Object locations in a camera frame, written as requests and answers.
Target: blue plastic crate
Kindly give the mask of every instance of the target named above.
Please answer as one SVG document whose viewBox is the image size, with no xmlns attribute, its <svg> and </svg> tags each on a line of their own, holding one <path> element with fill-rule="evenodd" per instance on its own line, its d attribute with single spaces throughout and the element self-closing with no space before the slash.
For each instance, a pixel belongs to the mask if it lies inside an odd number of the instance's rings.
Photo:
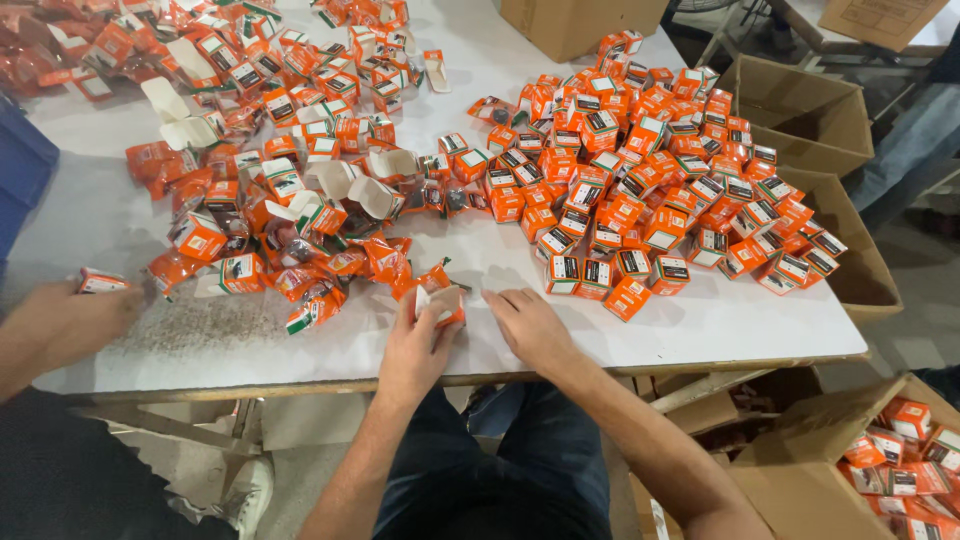
<svg viewBox="0 0 960 540">
<path fill-rule="evenodd" d="M 0 260 L 50 182 L 60 149 L 0 93 Z"/>
</svg>

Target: white sneaker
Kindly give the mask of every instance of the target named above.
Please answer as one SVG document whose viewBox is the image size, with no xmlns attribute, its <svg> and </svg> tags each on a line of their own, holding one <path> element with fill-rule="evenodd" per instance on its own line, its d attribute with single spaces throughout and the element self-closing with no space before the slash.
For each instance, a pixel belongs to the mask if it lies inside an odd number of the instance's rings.
<svg viewBox="0 0 960 540">
<path fill-rule="evenodd" d="M 253 540 L 256 526 L 274 495 L 274 468 L 266 457 L 244 463 L 233 479 L 218 515 L 239 532 L 238 540 Z"/>
</svg>

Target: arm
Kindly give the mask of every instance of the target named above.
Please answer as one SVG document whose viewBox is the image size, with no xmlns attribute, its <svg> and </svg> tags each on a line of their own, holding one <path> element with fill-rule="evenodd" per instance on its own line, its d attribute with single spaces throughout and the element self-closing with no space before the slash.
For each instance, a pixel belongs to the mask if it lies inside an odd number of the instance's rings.
<svg viewBox="0 0 960 540">
<path fill-rule="evenodd" d="M 136 321 L 143 289 L 75 294 L 75 282 L 37 287 L 0 325 L 0 404 L 48 371 L 96 354 Z"/>
<path fill-rule="evenodd" d="M 532 289 L 484 291 L 484 299 L 514 354 L 556 384 L 610 436 L 687 538 L 772 538 L 720 465 L 577 349 L 539 294 Z"/>
<path fill-rule="evenodd" d="M 367 539 L 373 532 L 400 439 L 423 397 L 440 378 L 463 327 L 434 327 L 444 307 L 431 304 L 414 322 L 411 289 L 400 300 L 394 330 L 380 364 L 380 383 L 347 456 L 337 467 L 300 530 L 300 540 Z"/>
</svg>

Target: dark pants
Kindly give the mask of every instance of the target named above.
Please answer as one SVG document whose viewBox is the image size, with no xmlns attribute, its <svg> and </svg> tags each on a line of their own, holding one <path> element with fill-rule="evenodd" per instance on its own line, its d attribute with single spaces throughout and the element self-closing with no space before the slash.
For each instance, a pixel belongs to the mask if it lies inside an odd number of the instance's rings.
<svg viewBox="0 0 960 540">
<path fill-rule="evenodd" d="M 486 427 L 481 434 L 506 429 L 496 455 L 480 449 L 443 390 L 427 394 L 396 451 L 374 536 L 438 484 L 470 490 L 499 479 L 533 482 L 583 502 L 605 519 L 610 515 L 600 429 L 553 384 L 508 384 L 470 424 Z"/>
<path fill-rule="evenodd" d="M 107 424 L 33 388 L 0 405 L 0 539 L 235 540 L 227 522 L 198 526 Z"/>
</svg>

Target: brown cardboard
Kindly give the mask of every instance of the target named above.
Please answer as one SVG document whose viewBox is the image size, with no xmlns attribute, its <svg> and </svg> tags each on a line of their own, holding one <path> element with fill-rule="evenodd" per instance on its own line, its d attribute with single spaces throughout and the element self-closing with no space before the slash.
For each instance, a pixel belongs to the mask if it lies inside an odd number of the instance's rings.
<svg viewBox="0 0 960 540">
<path fill-rule="evenodd" d="M 893 540 L 836 462 L 895 396 L 930 405 L 934 425 L 960 427 L 960 412 L 906 375 L 795 403 L 727 470 L 778 537 Z"/>
<path fill-rule="evenodd" d="M 501 0 L 500 16 L 552 61 L 596 52 L 607 34 L 657 31 L 668 0 Z"/>
<path fill-rule="evenodd" d="M 903 311 L 897 284 L 836 175 L 789 167 L 778 174 L 806 193 L 803 204 L 814 210 L 813 219 L 850 248 L 827 282 L 851 320 L 862 325 Z"/>
<path fill-rule="evenodd" d="M 818 26 L 900 52 L 949 0 L 829 0 Z"/>
<path fill-rule="evenodd" d="M 734 94 L 732 114 L 750 120 L 754 143 L 778 164 L 844 177 L 874 156 L 860 86 L 740 55 L 716 87 Z"/>
</svg>

